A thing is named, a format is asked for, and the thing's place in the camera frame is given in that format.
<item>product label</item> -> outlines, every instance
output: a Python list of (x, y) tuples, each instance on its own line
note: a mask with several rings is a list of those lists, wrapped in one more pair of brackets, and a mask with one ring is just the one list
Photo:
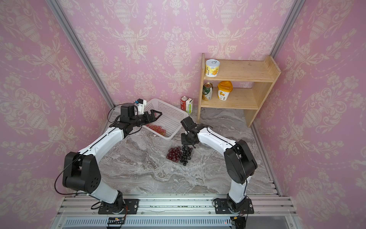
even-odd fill
[(212, 97), (212, 88), (203, 87), (202, 99), (204, 101), (209, 101)]
[(227, 97), (228, 97), (229, 93), (230, 92), (224, 92), (224, 91), (219, 90), (219, 94), (218, 94), (219, 99), (227, 100)]
[(210, 67), (210, 66), (206, 65), (205, 75), (208, 77), (215, 77), (217, 75), (218, 71), (219, 71), (219, 66)]

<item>yellow lid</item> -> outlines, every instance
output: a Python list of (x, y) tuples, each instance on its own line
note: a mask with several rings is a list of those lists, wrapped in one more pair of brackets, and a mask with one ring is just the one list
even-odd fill
[(231, 81), (221, 81), (217, 86), (221, 91), (231, 92), (232, 91), (232, 83)]

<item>gray marble surface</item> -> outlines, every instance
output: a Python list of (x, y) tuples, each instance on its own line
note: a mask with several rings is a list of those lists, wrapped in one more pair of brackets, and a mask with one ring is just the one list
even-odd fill
[[(197, 111), (191, 114), (194, 121)], [(256, 169), (247, 193), (273, 193), (267, 171), (242, 110), (203, 108), (201, 123), (210, 125), (220, 135), (233, 140), (245, 140), (256, 161)], [(181, 146), (180, 133), (166, 141), (144, 128), (116, 144), (100, 161), (104, 181), (123, 193), (228, 193), (231, 178), (225, 160), (212, 148), (198, 144), (187, 166), (166, 159), (171, 147)]]

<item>pink damask wallpaper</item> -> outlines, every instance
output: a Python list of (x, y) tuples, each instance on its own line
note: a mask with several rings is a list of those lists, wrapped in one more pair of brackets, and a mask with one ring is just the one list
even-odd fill
[(203, 52), (264, 60), (294, 0), (58, 1), (115, 103), (178, 104), (197, 102)]
[(47, 229), (65, 154), (109, 108), (44, 0), (0, 1), (0, 23), (0, 227)]
[(365, 9), (305, 2), (255, 121), (304, 229), (366, 228)]

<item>metal bracket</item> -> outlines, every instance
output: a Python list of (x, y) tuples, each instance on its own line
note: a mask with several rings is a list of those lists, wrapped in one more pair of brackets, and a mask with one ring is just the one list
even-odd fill
[[(137, 209), (138, 209), (138, 202), (139, 199), (124, 199), (126, 205), (127, 205), (127, 215), (136, 215), (137, 214)], [(114, 208), (110, 208), (108, 207), (108, 205), (105, 204), (101, 204), (100, 208), (98, 210), (98, 214), (99, 215), (107, 215), (107, 214), (113, 214), (112, 211), (114, 210)], [(122, 210), (121, 215), (124, 215), (125, 212), (125, 208)]]
[[(231, 214), (228, 205), (227, 205), (227, 199), (214, 199), (214, 206), (215, 206), (215, 212), (216, 214)], [(245, 209), (243, 209), (240, 213), (241, 214), (254, 214), (253, 204), (251, 199), (246, 198), (244, 203), (244, 206), (248, 206)]]

